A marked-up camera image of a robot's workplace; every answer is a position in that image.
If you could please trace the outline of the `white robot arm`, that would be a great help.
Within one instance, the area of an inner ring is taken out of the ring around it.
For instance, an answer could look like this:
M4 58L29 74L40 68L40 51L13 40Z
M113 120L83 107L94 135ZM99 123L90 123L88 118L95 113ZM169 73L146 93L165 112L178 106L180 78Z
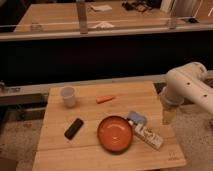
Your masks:
M185 99L213 115L213 88L204 83L206 76L207 69L200 62L191 62L167 72L166 86L159 94L165 125L171 123L176 109Z

